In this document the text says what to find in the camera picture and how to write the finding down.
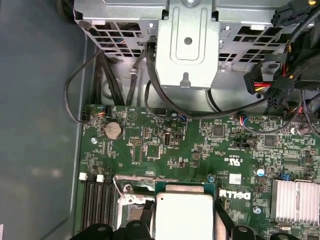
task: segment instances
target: integrated circuit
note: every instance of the integrated circuit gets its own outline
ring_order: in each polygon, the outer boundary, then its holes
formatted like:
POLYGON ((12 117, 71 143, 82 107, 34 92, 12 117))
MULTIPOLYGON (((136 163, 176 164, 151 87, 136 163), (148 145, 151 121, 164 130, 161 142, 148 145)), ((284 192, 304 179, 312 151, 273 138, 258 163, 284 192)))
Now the integrated circuit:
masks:
POLYGON ((146 158, 148 158, 148 159, 159 159, 160 158, 160 147, 159 147, 159 145, 153 145, 153 144, 146 145, 146 158))
POLYGON ((223 126, 213 126, 214 137, 223 137, 224 136, 224 127, 223 126))
POLYGON ((319 240, 319 236, 308 236, 307 240, 319 240))
POLYGON ((276 146, 276 137, 270 135, 264 136, 264 146, 274 148, 276 146))

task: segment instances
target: silver heatsink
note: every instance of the silver heatsink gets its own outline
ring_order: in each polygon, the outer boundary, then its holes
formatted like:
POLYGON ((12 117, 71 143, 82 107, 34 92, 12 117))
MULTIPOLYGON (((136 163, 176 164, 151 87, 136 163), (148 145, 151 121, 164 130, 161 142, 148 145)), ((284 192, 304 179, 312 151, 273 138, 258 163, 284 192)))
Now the silver heatsink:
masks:
POLYGON ((320 185, 274 180, 271 217, 279 222, 319 225, 320 185))

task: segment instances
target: screw hole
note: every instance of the screw hole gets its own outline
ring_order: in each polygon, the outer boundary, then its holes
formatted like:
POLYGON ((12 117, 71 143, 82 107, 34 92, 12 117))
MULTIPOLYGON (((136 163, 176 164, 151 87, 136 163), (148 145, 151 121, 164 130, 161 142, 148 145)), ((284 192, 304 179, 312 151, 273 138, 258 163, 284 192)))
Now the screw hole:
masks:
POLYGON ((192 44, 192 38, 191 38, 191 37, 186 37, 186 38, 184 39, 184 43, 185 43, 186 45, 192 44))

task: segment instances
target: screw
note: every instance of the screw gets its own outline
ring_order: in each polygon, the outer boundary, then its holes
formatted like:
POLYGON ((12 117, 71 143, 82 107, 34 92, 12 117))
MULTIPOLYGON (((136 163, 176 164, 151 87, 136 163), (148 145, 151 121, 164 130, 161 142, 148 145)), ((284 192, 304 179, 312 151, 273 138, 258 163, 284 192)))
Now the screw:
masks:
POLYGON ((91 138, 91 143, 92 144, 97 144, 98 143, 98 139, 94 136, 91 138))
POLYGON ((253 212, 255 213, 255 214, 261 214, 261 208, 260 207, 255 207, 254 209, 253 209, 253 212))
POLYGON ((87 21, 79 21, 78 23, 80 28, 83 28, 85 30, 90 30, 91 29, 91 23, 87 21))
POLYGON ((227 70, 227 66, 226 65, 221 65, 220 66, 220 71, 221 72, 225 72, 227 70))

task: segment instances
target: yellow wire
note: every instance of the yellow wire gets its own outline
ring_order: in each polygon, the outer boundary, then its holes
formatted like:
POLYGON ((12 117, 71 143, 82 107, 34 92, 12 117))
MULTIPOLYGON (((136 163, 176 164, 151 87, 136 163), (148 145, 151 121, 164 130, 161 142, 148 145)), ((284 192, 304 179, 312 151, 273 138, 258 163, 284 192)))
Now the yellow wire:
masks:
POLYGON ((260 90, 262 90, 264 88, 266 88, 266 86, 261 86, 261 87, 256 88, 255 91, 258 92, 258 91, 260 91, 260 90))

